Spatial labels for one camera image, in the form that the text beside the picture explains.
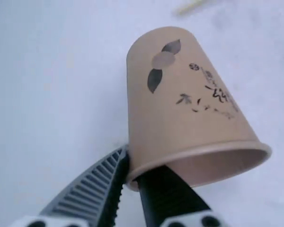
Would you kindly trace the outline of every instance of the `dark leaf print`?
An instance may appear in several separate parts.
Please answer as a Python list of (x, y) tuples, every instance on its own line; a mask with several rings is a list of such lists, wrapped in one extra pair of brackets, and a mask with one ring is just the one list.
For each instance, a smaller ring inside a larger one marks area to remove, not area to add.
[(152, 93), (154, 93), (161, 80), (162, 80), (162, 70), (152, 69), (148, 75), (148, 80), (147, 80), (148, 89)]
[(171, 52), (173, 54), (179, 53), (180, 50), (181, 50), (181, 42), (179, 39), (166, 44), (162, 49), (162, 51)]

